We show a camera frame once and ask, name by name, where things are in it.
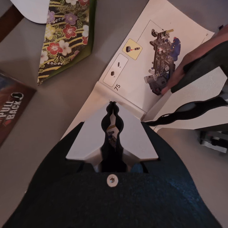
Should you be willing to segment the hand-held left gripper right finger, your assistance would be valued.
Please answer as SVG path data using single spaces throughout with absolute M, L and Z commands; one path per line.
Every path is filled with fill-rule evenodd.
M 122 160 L 127 168 L 132 168 L 134 164 L 142 161 L 156 160 L 158 155 L 146 134 L 141 121 L 132 115 L 127 109 L 117 102 L 113 110 L 113 137 L 119 141 L 123 147 Z

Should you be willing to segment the person's right hand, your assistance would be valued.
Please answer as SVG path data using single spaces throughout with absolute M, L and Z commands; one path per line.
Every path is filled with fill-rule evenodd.
M 161 94 L 164 95 L 168 90 L 170 90 L 173 86 L 177 85 L 180 80 L 185 76 L 185 72 L 183 70 L 184 66 L 191 63 L 192 61 L 202 57 L 212 48 L 216 47 L 220 43 L 223 43 L 228 40 L 228 25 L 219 30 L 219 32 L 214 35 L 211 39 L 204 42 L 193 51 L 186 54 L 179 64 L 179 66 L 175 69 L 174 73 L 170 77 L 169 81 L 165 88 L 162 89 Z

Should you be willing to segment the floral origami paper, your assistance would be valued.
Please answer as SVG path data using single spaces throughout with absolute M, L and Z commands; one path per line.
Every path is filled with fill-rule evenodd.
M 96 5 L 96 0 L 50 1 L 37 85 L 92 53 Z

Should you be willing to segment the lego vehicle chassis model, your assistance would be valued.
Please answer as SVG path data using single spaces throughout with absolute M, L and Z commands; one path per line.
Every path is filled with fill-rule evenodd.
M 228 131 L 200 131 L 199 143 L 222 153 L 228 153 Z

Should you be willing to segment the lego instruction booklet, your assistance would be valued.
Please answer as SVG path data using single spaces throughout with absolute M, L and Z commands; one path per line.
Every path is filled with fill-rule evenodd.
M 208 41 L 205 29 L 167 0 L 150 0 L 62 138 L 109 101 L 153 121 L 171 96 L 156 95 L 183 57 Z

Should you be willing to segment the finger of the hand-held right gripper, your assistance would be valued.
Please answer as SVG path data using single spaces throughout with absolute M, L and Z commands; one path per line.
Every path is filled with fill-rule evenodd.
M 176 120 L 171 124 L 157 125 L 157 128 L 173 128 L 194 130 L 204 127 L 228 123 L 228 107 L 218 107 L 207 111 L 203 115 L 189 120 Z
M 219 95 L 226 80 L 226 75 L 217 67 L 175 93 L 168 90 L 147 112 L 143 121 L 155 121 L 162 115 L 173 113 L 186 103 L 213 98 Z

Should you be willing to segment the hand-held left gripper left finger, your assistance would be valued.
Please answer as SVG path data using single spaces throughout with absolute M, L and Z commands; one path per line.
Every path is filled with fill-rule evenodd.
M 90 116 L 82 125 L 73 142 L 66 159 L 70 161 L 83 161 L 96 169 L 103 160 L 101 147 L 105 142 L 107 128 L 110 126 L 110 115 L 107 111 L 111 103 L 106 103 Z

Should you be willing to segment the white document stand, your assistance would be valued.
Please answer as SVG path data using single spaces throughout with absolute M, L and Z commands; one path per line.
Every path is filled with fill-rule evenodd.
M 50 0 L 11 0 L 12 4 L 28 20 L 46 24 Z

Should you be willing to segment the lego set box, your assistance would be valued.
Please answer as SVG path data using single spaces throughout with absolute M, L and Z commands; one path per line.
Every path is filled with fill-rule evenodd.
M 0 70 L 0 146 L 4 143 L 36 90 Z

